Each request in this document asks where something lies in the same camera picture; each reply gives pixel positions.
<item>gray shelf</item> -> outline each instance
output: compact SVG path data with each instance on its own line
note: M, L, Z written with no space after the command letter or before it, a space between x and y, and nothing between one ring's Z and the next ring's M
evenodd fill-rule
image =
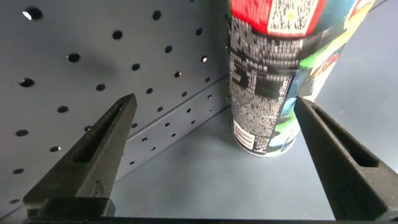
M387 1L368 15L317 99L395 171L397 8ZM252 156L232 137L229 108L117 181L111 198L124 217L333 219L302 136L279 157ZM24 218L16 205L2 222Z

